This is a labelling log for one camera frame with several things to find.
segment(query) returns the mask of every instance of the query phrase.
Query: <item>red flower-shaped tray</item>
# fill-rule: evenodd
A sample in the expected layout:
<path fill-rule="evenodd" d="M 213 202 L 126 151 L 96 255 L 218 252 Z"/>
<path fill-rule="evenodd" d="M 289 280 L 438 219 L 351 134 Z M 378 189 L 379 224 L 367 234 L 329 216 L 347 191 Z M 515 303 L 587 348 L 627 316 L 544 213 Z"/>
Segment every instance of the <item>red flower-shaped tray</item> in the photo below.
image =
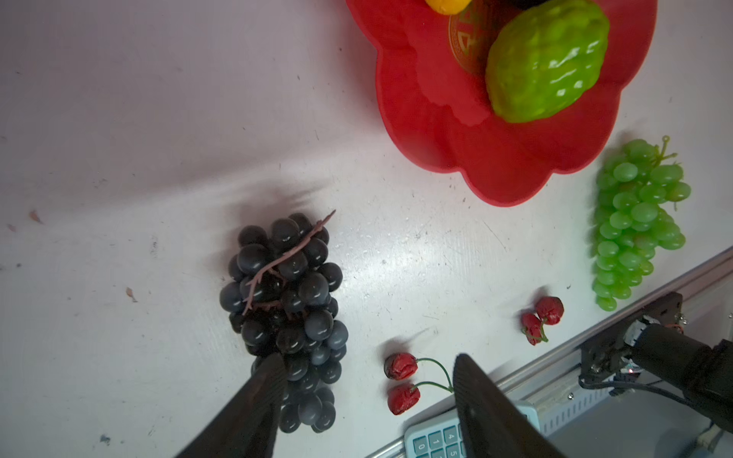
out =
<path fill-rule="evenodd" d="M 547 119 L 509 124 L 491 110 L 484 71 L 491 43 L 519 14 L 506 0 L 473 0 L 442 16 L 424 0 L 347 0 L 379 51 L 377 99 L 392 141 L 423 169 L 460 171 L 500 207 L 532 197 L 552 173 L 591 163 L 614 127 L 621 90 L 654 33 L 657 0 L 596 0 L 611 22 L 595 86 Z"/>

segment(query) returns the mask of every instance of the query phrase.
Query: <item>calculator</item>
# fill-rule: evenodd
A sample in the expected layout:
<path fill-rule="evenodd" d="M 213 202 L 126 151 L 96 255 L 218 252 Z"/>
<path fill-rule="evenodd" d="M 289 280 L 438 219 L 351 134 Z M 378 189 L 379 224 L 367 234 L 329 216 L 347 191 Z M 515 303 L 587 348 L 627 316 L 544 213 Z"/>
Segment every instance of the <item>calculator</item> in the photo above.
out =
<path fill-rule="evenodd" d="M 527 402 L 513 402 L 529 423 L 539 430 L 537 410 Z M 458 422 L 458 412 L 448 412 L 410 426 L 405 432 L 407 458 L 464 458 L 465 445 Z"/>

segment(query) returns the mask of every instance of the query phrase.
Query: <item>yellow fruit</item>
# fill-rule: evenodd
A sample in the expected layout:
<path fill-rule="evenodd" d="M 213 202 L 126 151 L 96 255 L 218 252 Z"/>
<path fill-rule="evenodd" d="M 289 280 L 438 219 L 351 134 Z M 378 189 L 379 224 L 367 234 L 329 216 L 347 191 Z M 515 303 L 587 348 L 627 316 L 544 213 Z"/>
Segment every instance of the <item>yellow fruit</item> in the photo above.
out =
<path fill-rule="evenodd" d="M 442 15 L 456 15 L 465 10 L 471 0 L 425 0 L 433 11 Z"/>

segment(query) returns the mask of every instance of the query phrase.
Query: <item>green grape bunch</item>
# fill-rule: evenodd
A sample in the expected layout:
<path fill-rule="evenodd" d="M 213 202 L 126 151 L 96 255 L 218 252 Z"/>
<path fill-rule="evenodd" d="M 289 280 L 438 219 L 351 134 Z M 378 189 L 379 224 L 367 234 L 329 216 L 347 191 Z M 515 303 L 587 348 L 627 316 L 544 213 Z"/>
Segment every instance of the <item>green grape bunch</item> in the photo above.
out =
<path fill-rule="evenodd" d="M 629 141 L 605 162 L 596 180 L 592 289 L 603 310 L 616 310 L 616 300 L 631 297 L 631 287 L 654 272 L 656 248 L 678 250 L 685 245 L 679 226 L 660 205 L 673 202 L 677 210 L 677 202 L 688 198 L 692 189 L 682 181 L 680 164 L 663 163 L 677 153 L 665 155 L 669 137 L 662 142 L 660 149 L 640 138 Z"/>

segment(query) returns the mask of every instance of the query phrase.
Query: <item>white tabletop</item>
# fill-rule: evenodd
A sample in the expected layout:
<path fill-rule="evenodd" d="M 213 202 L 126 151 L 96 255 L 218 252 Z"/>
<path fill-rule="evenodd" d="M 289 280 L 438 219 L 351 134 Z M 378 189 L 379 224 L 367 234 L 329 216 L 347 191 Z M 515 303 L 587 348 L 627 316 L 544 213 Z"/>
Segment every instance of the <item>white tabletop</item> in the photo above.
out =
<path fill-rule="evenodd" d="M 732 243 L 731 17 L 662 2 L 623 92 L 611 144 L 669 134 L 693 187 L 687 246 L 635 298 Z M 280 434 L 277 457 L 363 456 L 444 397 L 390 414 L 389 342 L 509 370 L 608 316 L 585 242 L 598 161 L 491 207 L 390 142 L 375 57 L 340 0 L 0 6 L 0 455 L 177 453 L 249 376 L 217 300 L 237 229 L 291 210 L 338 210 L 350 340 L 334 427 Z M 517 315 L 539 288 L 566 314 L 531 347 Z"/>

